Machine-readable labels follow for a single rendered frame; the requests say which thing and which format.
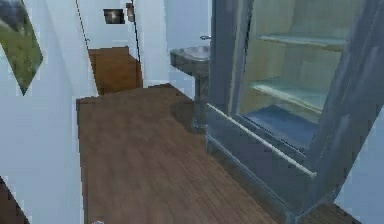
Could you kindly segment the small dark framed picture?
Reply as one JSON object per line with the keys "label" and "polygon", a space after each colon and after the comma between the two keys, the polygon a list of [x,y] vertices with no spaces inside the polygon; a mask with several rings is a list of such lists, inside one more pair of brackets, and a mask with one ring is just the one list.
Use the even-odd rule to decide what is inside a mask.
{"label": "small dark framed picture", "polygon": [[122,9],[104,9],[104,19],[107,24],[124,24],[124,12]]}

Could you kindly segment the grey pedestal sink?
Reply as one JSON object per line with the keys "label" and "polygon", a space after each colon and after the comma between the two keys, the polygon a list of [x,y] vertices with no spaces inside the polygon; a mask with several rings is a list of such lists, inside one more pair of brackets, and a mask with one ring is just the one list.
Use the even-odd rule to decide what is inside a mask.
{"label": "grey pedestal sink", "polygon": [[195,79],[192,129],[203,132],[207,126],[206,108],[209,89],[210,47],[197,46],[170,51],[171,65]]}

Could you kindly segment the green landscape wall picture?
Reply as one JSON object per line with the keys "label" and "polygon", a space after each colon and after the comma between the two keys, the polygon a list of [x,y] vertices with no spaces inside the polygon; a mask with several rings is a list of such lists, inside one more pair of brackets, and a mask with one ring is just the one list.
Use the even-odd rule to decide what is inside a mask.
{"label": "green landscape wall picture", "polygon": [[25,95],[43,54],[23,0],[0,0],[0,45]]}

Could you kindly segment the small brown framed picture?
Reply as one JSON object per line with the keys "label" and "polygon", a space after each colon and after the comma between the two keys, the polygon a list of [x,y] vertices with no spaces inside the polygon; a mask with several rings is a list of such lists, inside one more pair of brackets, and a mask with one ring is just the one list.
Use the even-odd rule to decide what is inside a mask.
{"label": "small brown framed picture", "polygon": [[126,9],[127,9],[127,18],[129,22],[135,22],[135,11],[134,11],[134,5],[132,2],[126,3]]}

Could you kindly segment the grey glass-front cabinet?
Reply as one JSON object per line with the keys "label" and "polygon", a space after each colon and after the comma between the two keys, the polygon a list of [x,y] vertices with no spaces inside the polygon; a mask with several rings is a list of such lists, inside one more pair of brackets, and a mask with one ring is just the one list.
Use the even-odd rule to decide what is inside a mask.
{"label": "grey glass-front cabinet", "polygon": [[300,224],[384,106],[384,0],[213,0],[206,148]]}

